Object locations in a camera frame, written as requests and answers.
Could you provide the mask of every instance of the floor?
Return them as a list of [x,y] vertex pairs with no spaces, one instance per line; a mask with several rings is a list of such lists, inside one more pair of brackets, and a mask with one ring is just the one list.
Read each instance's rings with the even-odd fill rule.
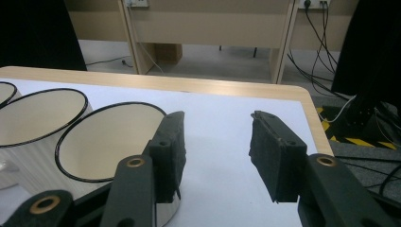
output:
[[[79,44],[85,62],[90,64],[87,65],[89,71],[136,74],[130,67],[132,59],[127,43],[80,40]],[[310,73],[317,56],[316,51],[294,50],[292,53],[297,64]],[[339,56],[337,52],[332,54],[335,58]],[[324,53],[321,55],[323,62],[328,64]],[[216,45],[184,44],[183,57],[179,63],[161,63],[159,67],[151,68],[147,75],[271,83],[269,57],[270,50],[267,48],[258,48],[254,58],[253,48],[250,47],[223,46],[219,51]],[[325,79],[334,77],[320,62],[316,64],[314,75]],[[331,86],[329,81],[320,82],[327,87]],[[298,85],[306,88],[312,96],[323,96],[310,81],[303,78],[289,59],[286,62],[282,84]]]

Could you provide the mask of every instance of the wall socket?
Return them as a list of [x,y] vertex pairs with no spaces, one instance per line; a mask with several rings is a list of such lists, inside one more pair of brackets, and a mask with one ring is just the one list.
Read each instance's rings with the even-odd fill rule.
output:
[[148,0],[125,0],[126,7],[149,7]]
[[[309,9],[322,9],[324,2],[327,3],[326,7],[328,8],[328,6],[330,6],[331,0],[310,0]],[[299,9],[305,8],[305,0],[300,0],[300,6],[298,8]]]

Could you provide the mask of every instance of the electrical wire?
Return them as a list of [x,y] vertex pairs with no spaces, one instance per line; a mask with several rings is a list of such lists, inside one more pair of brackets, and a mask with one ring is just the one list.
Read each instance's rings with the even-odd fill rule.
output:
[[322,9],[323,9],[323,40],[324,40],[324,45],[325,45],[325,49],[326,49],[326,54],[327,54],[327,58],[328,61],[330,63],[331,69],[333,73],[336,73],[336,69],[334,69],[333,63],[331,62],[331,58],[333,57],[330,54],[330,51],[328,50],[327,47],[327,37],[326,37],[326,30],[327,30],[327,24],[328,24],[328,5],[327,2],[323,2],[322,3]]
[[116,61],[116,60],[124,59],[124,58],[127,58],[127,57],[130,57],[130,55],[129,55],[129,56],[124,56],[124,57],[119,57],[119,58],[116,58],[116,59],[111,59],[111,60],[96,61],[96,62],[92,62],[92,63],[87,63],[86,66],[88,66],[88,65],[93,65],[93,64],[98,64],[98,63],[105,63],[105,62]]
[[132,65],[127,64],[127,62],[125,60],[121,61],[124,65],[126,65],[129,68],[132,68]]
[[[322,13],[322,16],[323,16],[323,41],[324,41],[324,44],[327,46],[326,30],[327,30],[327,22],[328,22],[328,8],[326,8],[325,5],[326,5],[326,3],[322,3],[322,10],[323,10],[323,13]],[[335,74],[335,71],[336,71],[336,70],[334,69],[333,64],[331,63],[331,59],[329,58],[329,56],[327,56],[327,57],[328,57],[328,60],[329,60],[329,62],[330,62],[331,69],[325,64],[325,62],[323,61],[323,59],[322,59],[322,57],[321,57],[322,47],[323,47],[323,44],[321,43],[321,45],[319,46],[319,49],[316,51],[316,52],[317,52],[317,56],[316,56],[316,59],[315,59],[315,61],[314,61],[314,63],[313,63],[312,75],[314,75],[313,72],[314,72],[314,69],[315,69],[315,66],[316,66],[316,63],[317,63],[318,60],[320,60],[320,62],[322,63],[322,65],[323,65],[330,73]]]
[[371,162],[399,163],[399,164],[401,164],[401,160],[393,160],[393,159],[348,157],[348,156],[341,156],[341,155],[336,155],[336,158],[339,158],[339,159],[348,159],[348,160],[358,160],[358,161],[371,161]]
[[326,120],[326,119],[324,119],[324,117],[321,116],[320,113],[318,113],[319,118],[320,118],[322,121],[327,122],[327,123],[333,123],[333,122],[335,122],[337,119],[339,119],[339,117],[340,117],[340,115],[342,114],[342,112],[344,111],[345,107],[347,107],[348,104],[349,104],[352,100],[355,99],[355,97],[356,97],[356,96],[351,97],[351,98],[342,106],[341,110],[339,111],[339,113],[337,113],[337,116],[336,116],[333,120]]
[[[342,99],[344,99],[344,100],[348,100],[348,98],[345,97],[345,96],[342,96],[342,95],[340,95],[340,94],[331,92],[331,90],[330,90],[329,88],[327,88],[326,86],[324,86],[323,84],[321,84],[320,82],[318,82],[317,80],[315,80],[315,78],[316,78],[315,76],[312,76],[312,75],[308,74],[307,72],[305,72],[303,69],[301,69],[301,68],[298,66],[298,64],[295,62],[291,50],[289,50],[289,54],[287,54],[287,56],[288,56],[289,60],[294,64],[294,66],[297,68],[297,70],[301,73],[301,75],[302,75],[303,77],[305,77],[306,79],[308,79],[309,81],[311,81],[312,84],[315,83],[316,85],[318,85],[319,87],[321,87],[322,89],[324,89],[326,92],[328,92],[328,93],[330,93],[330,94],[332,94],[332,95],[334,95],[334,96],[340,97],[340,98],[342,98]],[[316,90],[318,93],[320,93],[320,94],[322,94],[322,95],[324,95],[324,96],[328,96],[328,94],[323,94],[323,93],[321,93],[320,91],[318,91],[317,89],[315,89],[315,90]]]
[[142,47],[142,49],[145,51],[145,53],[148,55],[149,59],[153,62],[154,65],[156,65],[157,68],[159,68],[160,72],[162,72],[163,76],[165,76],[165,72],[163,69],[155,62],[155,60],[150,56],[148,51],[145,49],[145,47],[142,45],[142,43],[139,43],[139,45]]
[[388,174],[388,173],[385,173],[385,172],[382,172],[382,171],[378,171],[378,170],[376,170],[376,169],[368,168],[368,167],[366,167],[366,166],[360,166],[360,165],[350,164],[350,163],[346,163],[346,162],[343,162],[343,163],[346,164],[346,165],[348,165],[348,166],[355,166],[355,167],[363,168],[363,169],[366,169],[366,170],[369,170],[369,171],[373,171],[373,172],[375,172],[375,173],[379,173],[379,174],[382,174],[382,175],[386,175],[386,178],[385,178],[385,180],[383,181],[383,183],[377,183],[377,184],[373,184],[373,185],[369,185],[369,186],[364,186],[365,188],[372,188],[372,187],[380,186],[380,188],[379,188],[379,195],[381,195],[381,196],[383,196],[384,188],[386,187],[386,185],[387,185],[388,183],[401,180],[401,178],[399,178],[399,177],[397,177],[397,176],[394,176],[395,173],[396,173],[399,169],[401,169],[401,165],[399,165],[398,167],[396,167],[390,174]]
[[[372,168],[369,168],[369,167],[366,167],[366,166],[360,166],[360,165],[351,164],[351,163],[347,163],[347,162],[343,162],[343,163],[348,165],[348,166],[354,166],[354,167],[358,167],[358,168],[363,168],[363,169],[366,169],[366,170],[369,170],[369,171],[372,171],[372,172],[375,172],[375,173],[379,173],[379,174],[382,174],[382,175],[389,176],[388,173],[385,173],[385,172],[382,172],[382,171],[379,171],[379,170],[376,170],[376,169],[372,169]],[[401,178],[396,177],[396,176],[394,176],[394,178],[396,180],[401,180]]]
[[384,188],[386,187],[387,183],[389,183],[391,178],[396,178],[394,175],[396,172],[398,172],[398,170],[401,169],[401,165],[397,166],[395,169],[392,170],[392,172],[386,177],[386,179],[384,179],[383,183],[381,184],[379,190],[378,190],[378,194],[383,196],[383,192],[384,192]]
[[[133,18],[130,7],[127,7],[127,9],[128,9],[128,12],[129,12],[130,17]],[[139,45],[141,46],[141,48],[144,50],[145,54],[148,56],[148,58],[150,59],[150,61],[152,61],[152,63],[160,70],[160,72],[162,72],[163,76],[165,76],[166,74],[165,74],[165,72],[163,71],[162,67],[160,67],[159,64],[157,64],[156,61],[150,56],[150,54],[148,53],[147,49],[142,45],[142,43],[138,43],[138,44],[139,44]]]
[[327,55],[329,56],[329,59],[331,58],[331,60],[335,63],[338,64],[336,59],[331,55],[330,51],[327,48],[327,45],[324,44],[324,41],[321,39],[321,36],[318,33],[318,30],[316,29],[316,27],[313,25],[312,21],[310,20],[309,14],[307,13],[308,9],[305,9],[305,15],[306,15],[306,19],[307,21],[310,23],[310,25],[313,28],[313,31],[315,32],[316,37],[319,39],[319,42],[322,44],[323,48],[325,49],[325,51],[327,52]]
[[295,62],[295,60],[293,59],[292,56],[292,52],[289,51],[290,55],[288,55],[288,58],[291,60],[291,62],[294,64],[294,66],[297,68],[297,70],[301,73],[301,75],[308,79],[309,81],[312,82],[313,88],[315,89],[316,92],[318,92],[321,95],[324,96],[328,96],[328,94],[323,94],[322,92],[320,92],[319,90],[316,89],[315,84],[317,84],[319,87],[321,87],[322,89],[324,89],[326,92],[331,93],[330,89],[328,89],[327,87],[325,87],[324,85],[322,85],[321,83],[319,83],[317,80],[315,80],[310,74],[308,74],[307,72],[305,72],[303,69],[301,69],[297,63]]
[[377,120],[377,108],[375,108],[375,116],[376,116],[376,118],[375,118],[376,125],[377,125],[378,129],[380,130],[380,133],[384,136],[384,138],[386,138],[390,143],[392,143],[392,144],[395,145],[396,147],[401,148],[401,145],[398,145],[398,144],[395,143],[393,140],[389,139],[389,138],[386,136],[386,134],[384,133],[384,131],[381,129],[380,124],[378,123],[378,120]]

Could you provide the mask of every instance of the yellow black striped tape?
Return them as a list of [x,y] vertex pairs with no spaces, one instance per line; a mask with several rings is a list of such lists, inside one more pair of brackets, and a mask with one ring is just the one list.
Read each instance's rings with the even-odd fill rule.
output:
[[[316,108],[318,114],[324,117],[324,109],[322,107]],[[367,147],[374,147],[374,148],[390,148],[396,149],[396,147],[387,141],[373,141],[373,140],[366,140],[362,138],[346,138],[346,137],[339,137],[336,136],[330,129],[330,123],[321,120],[324,132],[326,134],[327,139],[332,141],[337,141],[340,143],[347,143],[347,144],[354,144],[359,146],[367,146]]]

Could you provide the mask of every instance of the gray floor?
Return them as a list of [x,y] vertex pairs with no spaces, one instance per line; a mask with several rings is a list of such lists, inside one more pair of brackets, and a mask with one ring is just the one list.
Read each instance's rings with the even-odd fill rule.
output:
[[[122,60],[132,65],[127,43],[101,41],[79,41],[79,43],[86,63],[128,56]],[[293,54],[298,64],[307,72],[311,72],[316,53],[293,51]],[[250,47],[223,46],[219,51],[216,45],[185,44],[183,58],[178,64],[159,64],[161,69],[154,66],[148,75],[271,83],[269,55],[270,50],[267,48],[258,48],[254,58],[253,48]],[[124,65],[122,60],[88,65],[88,70],[135,74],[136,72]],[[333,75],[321,64],[317,64],[315,72],[318,76],[333,78]],[[321,96],[290,61],[286,64],[282,84],[298,85],[306,88],[313,96]]]
[[[135,74],[132,68],[122,63],[122,60],[124,60],[128,65],[132,65],[130,52],[126,43],[99,41],[79,41],[79,43],[87,63],[108,61],[128,56],[115,61],[88,65],[89,71]],[[292,53],[297,64],[306,72],[310,73],[316,58],[316,51],[294,50]],[[337,52],[332,54],[335,58],[339,56]],[[186,44],[183,45],[183,58],[178,64],[160,64],[160,68],[151,68],[148,75],[271,83],[269,55],[270,51],[265,48],[258,48],[256,58],[253,58],[253,48],[250,47],[223,46],[222,50],[219,51],[218,46],[214,45]],[[324,53],[322,56],[323,61],[329,64]],[[332,79],[334,77],[321,63],[316,65],[314,73],[316,76],[326,79]],[[321,83],[327,87],[331,86],[331,83],[327,81],[321,80]],[[297,85],[306,88],[312,95],[316,106],[322,106],[323,104],[341,106],[344,103],[338,98],[328,97],[327,92],[323,92],[322,89],[314,88],[288,59],[282,84]],[[399,149],[398,151],[394,151],[336,142],[330,142],[330,145],[335,155],[401,160]],[[399,165],[399,163],[383,164],[380,162],[360,160],[344,160],[344,162],[347,162],[347,166],[364,186],[382,183],[386,175],[361,168],[360,166],[390,173]],[[401,196],[399,194],[400,186],[400,181],[392,181],[386,187],[385,196],[396,201],[401,201]],[[379,186],[369,187],[369,189],[375,192],[378,191],[378,188]]]

